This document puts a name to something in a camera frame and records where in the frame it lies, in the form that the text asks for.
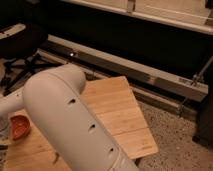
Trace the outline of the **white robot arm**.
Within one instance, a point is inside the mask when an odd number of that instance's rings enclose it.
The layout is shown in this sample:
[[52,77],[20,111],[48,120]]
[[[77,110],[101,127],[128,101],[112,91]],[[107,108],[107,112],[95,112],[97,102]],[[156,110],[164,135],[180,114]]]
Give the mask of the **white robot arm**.
[[85,84],[73,64],[41,71],[0,99],[0,117],[24,109],[72,171],[139,171],[81,98]]

